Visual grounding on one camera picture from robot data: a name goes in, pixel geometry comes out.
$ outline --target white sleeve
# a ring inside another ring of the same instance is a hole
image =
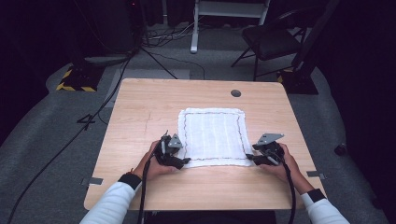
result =
[[[122,223],[134,195],[135,190],[130,185],[114,183],[80,223]]]
[[[313,224],[349,223],[324,196],[318,201],[312,199],[309,192],[302,194],[301,197]]]

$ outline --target black chair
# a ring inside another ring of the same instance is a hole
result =
[[[315,21],[323,14],[324,6],[305,7],[295,9],[282,14],[273,21],[263,25],[249,27],[242,32],[242,37],[248,44],[248,48],[239,56],[239,58],[231,65],[234,67],[239,60],[255,56],[254,77],[261,77],[280,71],[286,68],[280,68],[272,72],[257,74],[258,60],[267,61],[274,58],[298,53],[303,46],[307,29],[315,24]],[[294,35],[289,32],[290,28],[300,28]],[[300,35],[301,40],[298,41],[296,36]],[[250,50],[253,54],[245,56]]]

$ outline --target hand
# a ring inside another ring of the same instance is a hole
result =
[[[312,187],[312,185],[305,179],[303,174],[301,174],[296,160],[289,153],[288,147],[281,143],[279,143],[279,145],[283,148],[283,151],[285,152],[283,158],[285,159],[285,163],[289,166],[291,179],[297,191],[300,194],[304,194],[307,193],[309,190],[314,189],[314,187]],[[259,167],[270,174],[276,175],[279,179],[288,183],[288,177],[286,175],[286,171],[283,165],[272,166],[261,164],[259,165]]]
[[[155,141],[155,142],[151,143],[151,147],[150,147],[149,151],[146,152],[145,156],[139,162],[137,167],[135,169],[133,169],[133,173],[135,175],[138,175],[140,177],[143,176],[143,169],[145,168],[145,164],[148,161],[149,156],[154,151],[155,147],[157,146],[157,144],[159,142],[160,141],[158,140],[158,141]],[[173,166],[162,166],[162,165],[160,165],[157,162],[157,160],[155,159],[155,157],[153,157],[153,158],[151,158],[151,163],[150,163],[150,166],[148,168],[148,180],[155,178],[157,175],[169,174],[169,173],[172,173],[172,172],[174,172],[176,170],[177,170],[177,168],[173,167]]]

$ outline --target white cloth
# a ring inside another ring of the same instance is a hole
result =
[[[185,168],[212,165],[253,165],[245,113],[236,108],[187,108],[178,115],[180,159],[191,158]]]

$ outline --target person's left hand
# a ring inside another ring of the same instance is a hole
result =
[[[148,161],[149,156],[151,153],[154,151],[154,148],[159,144],[160,140],[157,140],[155,142],[151,143],[151,147],[148,152],[146,152],[145,156],[142,158],[142,160],[139,162],[137,167],[132,170],[132,172],[135,175],[138,175],[140,177],[143,176],[143,169],[145,168],[146,161]],[[164,175],[164,174],[169,174],[174,171],[176,171],[177,168],[173,166],[162,166],[160,165],[155,157],[151,158],[151,163],[148,168],[148,180],[155,178],[157,175]]]

